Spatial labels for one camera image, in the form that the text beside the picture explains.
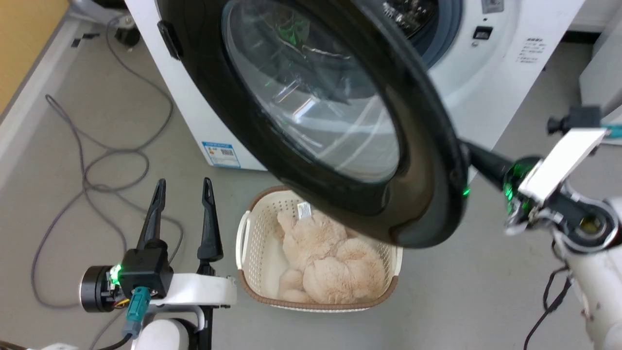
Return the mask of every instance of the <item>teal cable connector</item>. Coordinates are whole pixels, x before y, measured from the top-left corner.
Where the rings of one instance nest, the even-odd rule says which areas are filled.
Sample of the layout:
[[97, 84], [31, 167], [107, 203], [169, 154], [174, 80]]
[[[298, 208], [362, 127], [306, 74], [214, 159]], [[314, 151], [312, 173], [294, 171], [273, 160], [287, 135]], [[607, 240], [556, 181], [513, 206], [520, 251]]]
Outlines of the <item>teal cable connector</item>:
[[622, 138], [622, 125], [619, 124], [603, 124], [602, 127], [607, 128], [609, 133], [606, 138]]
[[129, 300], [128, 311], [125, 314], [126, 321], [122, 331], [124, 337], [130, 334], [132, 339], [138, 338], [142, 328], [142, 319], [147, 313], [150, 302], [151, 293], [147, 287], [134, 289], [132, 298]]

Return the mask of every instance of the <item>stuffed animal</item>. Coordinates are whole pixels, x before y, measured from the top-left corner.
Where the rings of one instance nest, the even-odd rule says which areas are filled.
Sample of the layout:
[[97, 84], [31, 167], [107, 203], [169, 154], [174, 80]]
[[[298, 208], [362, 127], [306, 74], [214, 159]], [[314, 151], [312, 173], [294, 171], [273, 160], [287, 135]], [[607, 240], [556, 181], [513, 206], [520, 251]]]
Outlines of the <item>stuffed animal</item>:
[[277, 214], [284, 231], [283, 252], [289, 265], [304, 271], [310, 263], [334, 256], [338, 244], [346, 239], [346, 229], [323, 212], [313, 211], [310, 217], [298, 219], [288, 212]]
[[297, 219], [277, 215], [275, 232], [290, 264], [279, 298], [298, 303], [349, 304], [378, 298], [385, 287], [383, 261], [372, 246], [324, 213]]

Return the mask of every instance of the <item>floor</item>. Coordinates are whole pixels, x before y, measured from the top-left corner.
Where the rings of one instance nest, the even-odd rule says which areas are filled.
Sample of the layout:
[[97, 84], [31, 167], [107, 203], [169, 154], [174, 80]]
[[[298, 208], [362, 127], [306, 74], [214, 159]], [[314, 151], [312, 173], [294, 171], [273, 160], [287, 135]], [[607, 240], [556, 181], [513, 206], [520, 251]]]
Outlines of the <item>floor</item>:
[[[126, 75], [101, 38], [84, 40], [56, 99], [75, 123], [109, 144], [132, 146], [155, 132], [166, 104], [150, 88]], [[562, 44], [497, 145], [510, 157], [546, 153], [555, 143], [545, 135], [549, 116], [561, 116], [579, 103], [577, 79], [590, 58], [590, 47]], [[143, 45], [122, 51], [131, 67], [164, 86]], [[101, 150], [85, 143], [86, 159]], [[145, 205], [158, 178], [167, 180], [165, 213], [183, 223], [186, 237], [173, 262], [176, 272], [194, 272], [203, 209], [202, 179], [215, 185], [225, 259], [221, 275], [234, 275], [234, 240], [239, 218], [251, 199], [277, 184], [268, 173], [218, 169], [207, 165], [175, 111], [170, 126], [146, 149], [151, 159], [147, 178], [126, 191]], [[621, 192], [620, 156], [603, 148], [578, 170], [576, 187], [603, 197]], [[592, 171], [592, 167], [605, 166]], [[118, 157], [93, 170], [93, 182], [110, 186], [140, 175], [141, 160]], [[41, 348], [65, 342], [86, 349], [112, 317], [79, 308], [46, 310], [30, 290], [32, 256], [50, 221], [80, 190], [77, 149], [70, 130], [50, 110], [0, 192], [0, 339]], [[116, 198], [95, 194], [93, 200], [124, 230], [130, 244], [142, 227], [139, 213]], [[427, 250], [408, 251], [395, 293], [369, 311], [345, 315], [295, 313], [259, 304], [239, 289], [238, 304], [215, 313], [214, 349], [522, 349], [526, 334], [542, 313], [542, 292], [558, 266], [545, 233], [505, 237], [503, 197], [476, 178], [470, 207], [455, 235]], [[169, 242], [178, 232], [162, 224]], [[90, 265], [117, 262], [121, 242], [83, 199], [67, 213], [41, 255], [37, 286], [52, 303], [77, 302], [78, 282]], [[559, 290], [556, 283], [552, 293]], [[587, 350], [580, 304], [573, 293], [534, 335], [530, 349]], [[99, 347], [116, 342], [121, 322], [103, 336]]]

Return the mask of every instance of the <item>laundry basket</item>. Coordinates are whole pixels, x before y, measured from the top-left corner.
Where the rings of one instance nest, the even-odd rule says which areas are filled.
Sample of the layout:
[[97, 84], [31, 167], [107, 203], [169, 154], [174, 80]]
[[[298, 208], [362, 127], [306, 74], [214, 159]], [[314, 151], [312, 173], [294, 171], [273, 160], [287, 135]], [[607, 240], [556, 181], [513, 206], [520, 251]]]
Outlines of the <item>laundry basket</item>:
[[289, 310], [340, 313], [362, 311], [376, 306], [389, 298], [397, 285], [402, 265], [402, 248], [366, 240], [380, 254], [386, 271], [385, 291], [377, 299], [353, 304], [306, 304], [277, 299], [279, 278], [289, 268], [282, 243], [274, 235], [279, 225], [276, 216], [287, 211], [296, 215], [296, 205], [304, 200], [287, 187], [267, 189], [255, 197], [242, 216], [236, 239], [236, 263], [240, 284], [255, 300]]

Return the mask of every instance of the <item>green led light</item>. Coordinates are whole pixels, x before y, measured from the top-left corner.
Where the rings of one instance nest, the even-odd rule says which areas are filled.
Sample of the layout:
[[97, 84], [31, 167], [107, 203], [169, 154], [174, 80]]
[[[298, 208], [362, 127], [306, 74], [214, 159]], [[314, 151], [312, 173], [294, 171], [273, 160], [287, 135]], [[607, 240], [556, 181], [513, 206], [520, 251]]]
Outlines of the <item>green led light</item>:
[[120, 286], [121, 282], [119, 282], [119, 272], [121, 271], [120, 265], [115, 265], [110, 269], [110, 282], [113, 284]]

